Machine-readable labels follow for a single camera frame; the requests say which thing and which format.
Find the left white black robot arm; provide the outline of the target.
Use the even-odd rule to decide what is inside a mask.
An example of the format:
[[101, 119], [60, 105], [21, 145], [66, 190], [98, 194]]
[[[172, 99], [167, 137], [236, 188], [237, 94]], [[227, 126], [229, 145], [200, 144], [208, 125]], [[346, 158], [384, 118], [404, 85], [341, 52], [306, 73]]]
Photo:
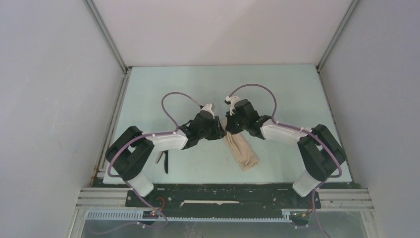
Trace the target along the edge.
[[149, 156], [168, 150], [185, 150], [202, 139], [219, 140], [225, 131], [218, 116], [201, 111], [195, 118], [180, 125], [175, 131], [145, 133], [136, 126], [128, 127], [107, 149], [105, 158], [109, 169], [116, 171], [137, 194], [144, 206], [152, 206], [157, 199], [154, 185], [142, 171]]

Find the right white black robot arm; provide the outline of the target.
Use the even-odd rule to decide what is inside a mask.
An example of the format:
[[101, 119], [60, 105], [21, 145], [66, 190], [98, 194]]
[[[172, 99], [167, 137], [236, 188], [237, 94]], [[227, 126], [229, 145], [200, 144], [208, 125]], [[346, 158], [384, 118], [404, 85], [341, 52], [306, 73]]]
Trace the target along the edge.
[[288, 201], [294, 207], [303, 206], [308, 194], [329, 178], [343, 175], [342, 164], [346, 155], [323, 124], [313, 128], [296, 127], [275, 121], [271, 116], [260, 116], [255, 110], [247, 113], [240, 109], [227, 112], [226, 118], [226, 129], [232, 134], [245, 130], [259, 139], [291, 143], [298, 147], [305, 168], [288, 193]]

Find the beige cloth napkin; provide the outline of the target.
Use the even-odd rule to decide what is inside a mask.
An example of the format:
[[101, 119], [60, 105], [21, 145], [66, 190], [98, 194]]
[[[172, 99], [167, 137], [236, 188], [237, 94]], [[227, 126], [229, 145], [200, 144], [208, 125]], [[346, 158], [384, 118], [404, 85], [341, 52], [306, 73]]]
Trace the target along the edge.
[[223, 119], [221, 125], [225, 131], [223, 140], [241, 170], [245, 172], [254, 168], [260, 162], [260, 159], [244, 136], [240, 133], [231, 134], [227, 131], [227, 119]]

